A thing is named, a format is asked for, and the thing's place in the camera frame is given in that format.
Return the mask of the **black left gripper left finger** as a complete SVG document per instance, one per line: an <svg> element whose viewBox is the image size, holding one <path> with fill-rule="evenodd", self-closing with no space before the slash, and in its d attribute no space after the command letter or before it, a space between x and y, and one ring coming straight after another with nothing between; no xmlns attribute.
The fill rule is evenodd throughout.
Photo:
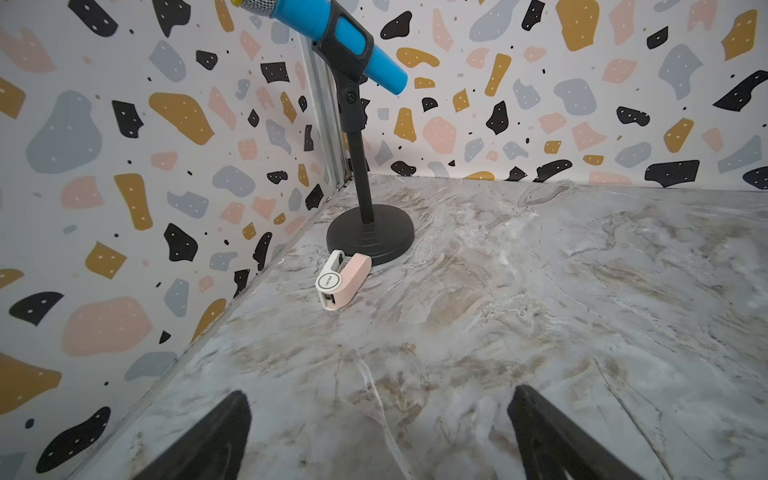
<svg viewBox="0 0 768 480"><path fill-rule="evenodd" d="M134 479L237 479L251 419L247 396L231 392Z"/></svg>

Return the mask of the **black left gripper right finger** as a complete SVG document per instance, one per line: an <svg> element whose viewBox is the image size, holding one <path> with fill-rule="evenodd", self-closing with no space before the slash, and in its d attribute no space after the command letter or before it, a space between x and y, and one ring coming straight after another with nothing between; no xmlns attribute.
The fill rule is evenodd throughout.
<svg viewBox="0 0 768 480"><path fill-rule="evenodd" d="M529 480L639 477L529 385L515 388L507 414Z"/></svg>

